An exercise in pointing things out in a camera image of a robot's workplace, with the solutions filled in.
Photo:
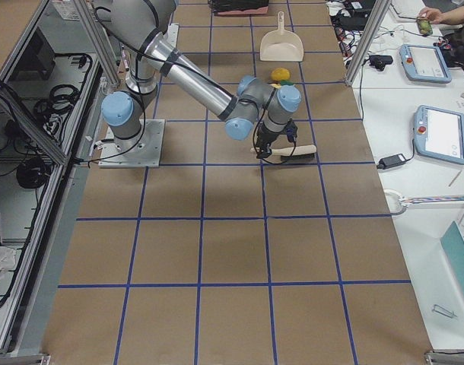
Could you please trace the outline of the person hand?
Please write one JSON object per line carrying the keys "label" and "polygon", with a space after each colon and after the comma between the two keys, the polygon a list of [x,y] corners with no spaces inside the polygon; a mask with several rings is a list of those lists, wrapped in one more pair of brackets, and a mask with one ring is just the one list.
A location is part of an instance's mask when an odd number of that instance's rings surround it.
{"label": "person hand", "polygon": [[422,8],[418,12],[418,17],[430,21],[432,24],[442,24],[443,23],[443,12],[438,8]]}

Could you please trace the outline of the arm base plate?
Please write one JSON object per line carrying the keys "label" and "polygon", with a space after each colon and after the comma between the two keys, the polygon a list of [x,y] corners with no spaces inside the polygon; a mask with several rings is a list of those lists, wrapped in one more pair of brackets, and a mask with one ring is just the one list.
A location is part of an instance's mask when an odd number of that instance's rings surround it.
{"label": "arm base plate", "polygon": [[103,145],[98,165],[102,168],[159,167],[165,122],[164,119],[140,119],[141,125],[145,123],[144,131],[125,141],[115,139],[108,126],[106,139],[112,141]]}

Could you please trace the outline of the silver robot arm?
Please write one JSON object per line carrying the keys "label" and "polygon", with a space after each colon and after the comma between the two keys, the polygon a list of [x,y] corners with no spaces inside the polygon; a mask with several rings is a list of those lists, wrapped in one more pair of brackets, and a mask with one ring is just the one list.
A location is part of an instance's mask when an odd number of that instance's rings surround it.
{"label": "silver robot arm", "polygon": [[273,153],[272,143],[279,135],[295,144],[297,126],[292,116],[301,102],[299,90],[293,85],[276,88],[247,75],[237,93],[229,93],[167,41],[170,16],[178,4],[141,0],[93,4],[97,21],[132,57],[128,83],[143,84],[160,72],[223,121],[226,133],[235,140],[245,139],[257,123],[253,145],[259,159]]}

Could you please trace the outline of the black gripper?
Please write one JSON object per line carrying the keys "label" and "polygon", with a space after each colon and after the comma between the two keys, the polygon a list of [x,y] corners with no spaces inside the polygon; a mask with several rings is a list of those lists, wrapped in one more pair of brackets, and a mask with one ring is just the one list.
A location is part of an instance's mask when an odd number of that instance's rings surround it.
{"label": "black gripper", "polygon": [[274,132],[268,128],[265,122],[260,122],[258,124],[254,147],[254,151],[256,152],[257,157],[272,156],[271,145],[278,138],[278,136],[283,133],[286,125],[279,125],[278,127],[279,130]]}

